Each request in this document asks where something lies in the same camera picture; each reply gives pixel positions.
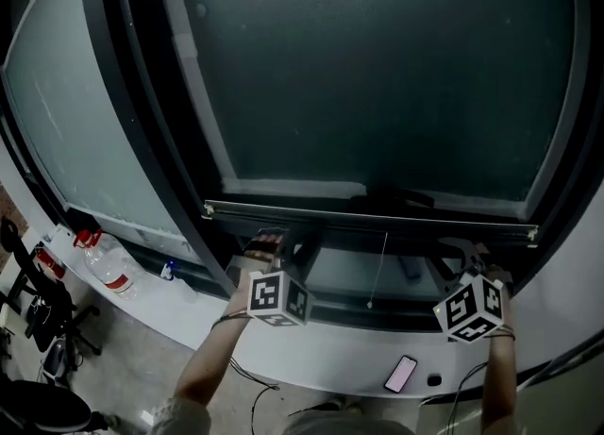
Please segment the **person's right hand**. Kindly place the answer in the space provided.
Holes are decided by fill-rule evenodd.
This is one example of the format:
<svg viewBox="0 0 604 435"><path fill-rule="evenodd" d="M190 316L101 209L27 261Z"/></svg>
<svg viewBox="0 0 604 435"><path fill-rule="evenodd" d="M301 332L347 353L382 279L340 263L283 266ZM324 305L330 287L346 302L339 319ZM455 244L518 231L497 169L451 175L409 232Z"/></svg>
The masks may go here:
<svg viewBox="0 0 604 435"><path fill-rule="evenodd" d="M480 260L484 264L484 275L492 281L499 280L503 284L507 296L512 298L514 294L512 274L503 267L495 264L492 254L483 243L476 243L475 249Z"/></svg>

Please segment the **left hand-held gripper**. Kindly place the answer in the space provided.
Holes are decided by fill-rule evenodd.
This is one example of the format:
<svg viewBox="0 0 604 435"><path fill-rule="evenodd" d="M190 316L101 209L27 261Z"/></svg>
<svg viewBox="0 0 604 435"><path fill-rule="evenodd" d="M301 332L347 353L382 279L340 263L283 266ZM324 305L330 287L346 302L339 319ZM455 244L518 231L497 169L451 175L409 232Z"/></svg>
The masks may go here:
<svg viewBox="0 0 604 435"><path fill-rule="evenodd" d="M264 274L252 272L247 310L251 318L269 326L305 326L310 319L313 296L293 277L300 277L296 263L296 246L302 237L301 229L289 226L282 241L282 270Z"/></svg>

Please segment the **person's left hand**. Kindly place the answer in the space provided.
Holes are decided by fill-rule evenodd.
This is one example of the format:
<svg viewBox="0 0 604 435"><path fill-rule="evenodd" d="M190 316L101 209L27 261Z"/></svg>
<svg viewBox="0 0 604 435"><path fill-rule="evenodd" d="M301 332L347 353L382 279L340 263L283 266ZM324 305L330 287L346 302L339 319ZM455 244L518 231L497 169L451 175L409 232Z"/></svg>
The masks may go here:
<svg viewBox="0 0 604 435"><path fill-rule="evenodd" d="M260 234L248 242L243 249L246 258L271 263L283 241L282 233Z"/></svg>

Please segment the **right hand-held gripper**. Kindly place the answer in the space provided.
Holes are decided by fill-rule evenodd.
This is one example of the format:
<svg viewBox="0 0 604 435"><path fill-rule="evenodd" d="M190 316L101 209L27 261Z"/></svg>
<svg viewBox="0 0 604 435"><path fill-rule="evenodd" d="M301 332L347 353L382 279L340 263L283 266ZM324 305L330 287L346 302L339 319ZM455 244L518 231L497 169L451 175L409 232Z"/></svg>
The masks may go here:
<svg viewBox="0 0 604 435"><path fill-rule="evenodd" d="M439 242L461 251L460 273L478 272L478 251L466 239L440 238ZM434 314L450 339L473 343L504 325L500 280L478 275L438 304Z"/></svg>

